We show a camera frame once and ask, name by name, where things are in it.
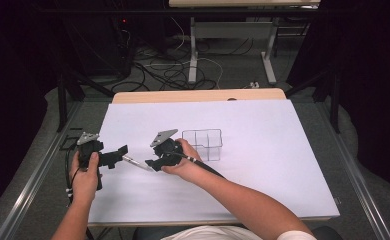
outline handheld controller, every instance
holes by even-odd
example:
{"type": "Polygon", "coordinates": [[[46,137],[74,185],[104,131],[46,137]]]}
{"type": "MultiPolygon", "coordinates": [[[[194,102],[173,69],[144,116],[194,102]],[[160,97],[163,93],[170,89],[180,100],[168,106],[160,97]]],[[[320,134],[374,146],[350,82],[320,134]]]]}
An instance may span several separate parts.
{"type": "Polygon", "coordinates": [[[183,154],[182,144],[180,142],[171,139],[170,137],[177,132],[177,129],[159,132],[157,137],[151,143],[151,147],[154,147],[154,153],[159,157],[158,160],[146,160],[145,163],[155,171],[160,171],[162,166],[175,166],[180,163],[182,158],[189,159],[196,165],[204,168],[205,170],[216,174],[224,178],[216,170],[208,166],[207,164],[195,159],[193,157],[183,154]]]}
{"type": "Polygon", "coordinates": [[[102,182],[99,173],[99,167],[108,166],[108,169],[115,168],[115,164],[123,160],[123,155],[128,153],[127,145],[119,148],[115,152],[101,153],[104,149],[104,144],[97,139],[99,134],[90,134],[83,132],[82,136],[77,140],[77,149],[79,151],[79,168],[87,169],[89,166],[90,156],[93,152],[98,152],[99,163],[98,163],[98,186],[96,190],[102,189],[102,182]]]}

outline white board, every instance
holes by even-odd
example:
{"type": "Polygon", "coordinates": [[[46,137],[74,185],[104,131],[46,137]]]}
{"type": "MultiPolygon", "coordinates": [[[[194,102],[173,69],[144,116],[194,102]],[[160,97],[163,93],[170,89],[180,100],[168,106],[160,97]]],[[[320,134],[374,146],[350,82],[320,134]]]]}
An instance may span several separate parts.
{"type": "MultiPolygon", "coordinates": [[[[289,100],[111,104],[99,140],[102,152],[128,145],[133,159],[156,160],[149,146],[160,131],[221,129],[219,161],[206,162],[227,179],[264,192],[300,218],[339,216],[331,192],[289,100]]],[[[89,223],[166,224],[235,221],[209,194],[164,172],[127,162],[100,168],[89,223]]]]}

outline forearm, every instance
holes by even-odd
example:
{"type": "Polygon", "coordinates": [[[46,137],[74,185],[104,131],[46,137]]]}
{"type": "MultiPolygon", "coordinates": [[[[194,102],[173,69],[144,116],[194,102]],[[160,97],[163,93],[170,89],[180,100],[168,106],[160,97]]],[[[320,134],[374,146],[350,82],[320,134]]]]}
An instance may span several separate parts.
{"type": "Polygon", "coordinates": [[[289,209],[273,198],[191,166],[186,180],[203,188],[239,221],[263,239],[276,239],[290,230],[309,229],[289,209]]]}
{"type": "Polygon", "coordinates": [[[85,239],[91,203],[73,202],[52,239],[85,239]]]}

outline table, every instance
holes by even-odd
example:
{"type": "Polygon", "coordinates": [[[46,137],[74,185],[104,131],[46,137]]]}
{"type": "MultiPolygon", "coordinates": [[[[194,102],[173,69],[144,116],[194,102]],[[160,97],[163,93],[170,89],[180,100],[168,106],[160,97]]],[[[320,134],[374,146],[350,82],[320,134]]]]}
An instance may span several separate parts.
{"type": "MultiPolygon", "coordinates": [[[[170,0],[170,7],[197,8],[197,7],[277,7],[277,6],[307,6],[318,5],[320,0],[170,0]]],[[[198,52],[196,38],[259,38],[268,39],[265,52],[261,52],[267,80],[276,84],[270,55],[279,27],[279,18],[271,22],[195,22],[191,17],[191,62],[189,69],[190,83],[196,82],[196,68],[198,52]]]]}
{"type": "MultiPolygon", "coordinates": [[[[292,103],[279,89],[120,93],[109,106],[99,140],[105,152],[128,144],[128,155],[143,162],[156,158],[149,144],[158,131],[213,125],[223,131],[222,158],[206,164],[229,180],[271,195],[302,219],[339,216],[292,103]],[[246,124],[240,125],[236,116],[246,124]],[[260,147],[246,144],[253,135],[259,135],[260,147]],[[282,148],[286,141],[292,141],[288,149],[282,148]],[[265,157],[259,161],[252,152],[265,157]]],[[[210,195],[177,176],[147,172],[126,162],[100,170],[104,188],[96,194],[89,226],[238,222],[210,195]]]]}

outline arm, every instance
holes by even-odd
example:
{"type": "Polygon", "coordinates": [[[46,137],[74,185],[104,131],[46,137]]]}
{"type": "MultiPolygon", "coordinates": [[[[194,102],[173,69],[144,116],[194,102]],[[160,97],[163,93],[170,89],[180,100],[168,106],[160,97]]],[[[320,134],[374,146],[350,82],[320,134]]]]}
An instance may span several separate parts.
{"type": "MultiPolygon", "coordinates": [[[[182,143],[186,155],[200,159],[198,153],[186,140],[178,141],[182,143]]],[[[312,235],[308,227],[295,214],[275,199],[212,174],[186,159],[182,159],[177,166],[163,167],[163,171],[176,174],[207,191],[239,221],[263,239],[276,239],[290,230],[303,231],[312,235]]]]}
{"type": "Polygon", "coordinates": [[[60,226],[52,239],[85,239],[88,224],[89,210],[95,199],[98,185],[97,169],[99,156],[92,153],[87,171],[79,169],[78,152],[74,154],[70,170],[70,179],[73,178],[73,203],[61,221],[60,226]]]}

